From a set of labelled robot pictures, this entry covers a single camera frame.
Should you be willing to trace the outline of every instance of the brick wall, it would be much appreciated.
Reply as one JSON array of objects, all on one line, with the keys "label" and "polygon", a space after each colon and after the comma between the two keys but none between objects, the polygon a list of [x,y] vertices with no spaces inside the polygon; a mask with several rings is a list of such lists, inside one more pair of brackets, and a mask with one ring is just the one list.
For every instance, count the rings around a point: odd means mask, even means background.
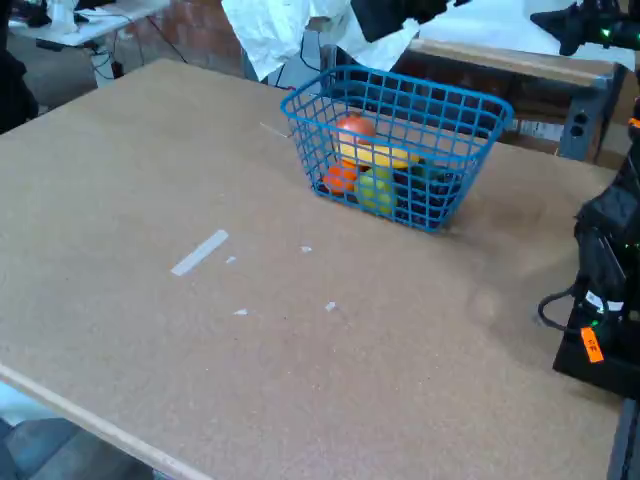
[{"label": "brick wall", "polygon": [[[189,63],[241,74],[240,43],[222,10],[221,0],[172,0],[167,9],[151,18]],[[145,60],[177,58],[153,25],[143,19],[120,35],[117,48],[127,51],[127,59],[139,57],[134,30],[138,32]]]}]

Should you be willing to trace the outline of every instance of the orange label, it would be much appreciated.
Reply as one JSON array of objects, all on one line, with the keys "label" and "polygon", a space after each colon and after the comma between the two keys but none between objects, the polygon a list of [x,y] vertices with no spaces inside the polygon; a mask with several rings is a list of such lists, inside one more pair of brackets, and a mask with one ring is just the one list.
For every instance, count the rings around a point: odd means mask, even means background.
[{"label": "orange label", "polygon": [[584,342],[584,348],[587,349],[587,355],[589,355],[589,361],[591,363],[598,363],[604,360],[602,356],[602,350],[600,350],[600,344],[596,338],[596,334],[591,327],[585,327],[580,329],[580,335]]}]

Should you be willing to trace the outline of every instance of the table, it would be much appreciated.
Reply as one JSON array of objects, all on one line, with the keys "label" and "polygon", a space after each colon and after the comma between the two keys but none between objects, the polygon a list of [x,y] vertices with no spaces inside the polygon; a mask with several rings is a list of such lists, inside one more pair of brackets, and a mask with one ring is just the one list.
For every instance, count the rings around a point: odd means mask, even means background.
[{"label": "table", "polygon": [[78,31],[60,33],[45,25],[40,28],[30,28],[24,23],[10,20],[11,31],[23,37],[45,40],[67,47],[82,47],[92,42],[92,48],[87,48],[91,56],[94,74],[98,87],[102,87],[113,80],[112,58],[105,44],[105,35],[117,32],[130,23],[148,17],[170,5],[170,0],[118,0],[117,3],[98,7],[94,10],[80,10],[78,13],[89,19],[88,23],[78,25]]},{"label": "table", "polygon": [[601,61],[436,40],[415,39],[409,51],[567,85],[573,100],[558,154],[576,160],[586,157],[600,124],[600,139],[604,138],[628,71],[622,65]]},{"label": "table", "polygon": [[312,195],[282,96],[160,61],[0,137],[0,380],[177,479],[604,478],[532,318],[613,172],[496,145],[427,235]]}]

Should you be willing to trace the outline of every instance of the yellow banana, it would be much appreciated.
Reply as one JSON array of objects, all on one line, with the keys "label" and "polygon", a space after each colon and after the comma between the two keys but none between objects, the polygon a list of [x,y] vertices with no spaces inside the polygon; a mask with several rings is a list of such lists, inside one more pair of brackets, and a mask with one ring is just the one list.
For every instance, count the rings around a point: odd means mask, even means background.
[{"label": "yellow banana", "polygon": [[385,147],[383,145],[358,145],[358,148],[352,144],[338,143],[338,157],[343,161],[351,164],[363,163],[367,165],[376,164],[385,168],[407,168],[409,162],[418,162],[420,158],[411,154],[400,147]]}]

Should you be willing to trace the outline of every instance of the basket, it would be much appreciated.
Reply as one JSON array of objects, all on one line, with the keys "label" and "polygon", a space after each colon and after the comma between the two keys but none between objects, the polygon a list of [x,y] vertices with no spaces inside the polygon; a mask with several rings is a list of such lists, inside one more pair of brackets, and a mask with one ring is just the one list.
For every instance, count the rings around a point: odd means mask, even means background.
[{"label": "basket", "polygon": [[[282,111],[318,195],[431,232],[453,216],[513,117],[497,97],[360,66],[327,70]],[[339,128],[348,117],[375,131]]]}]

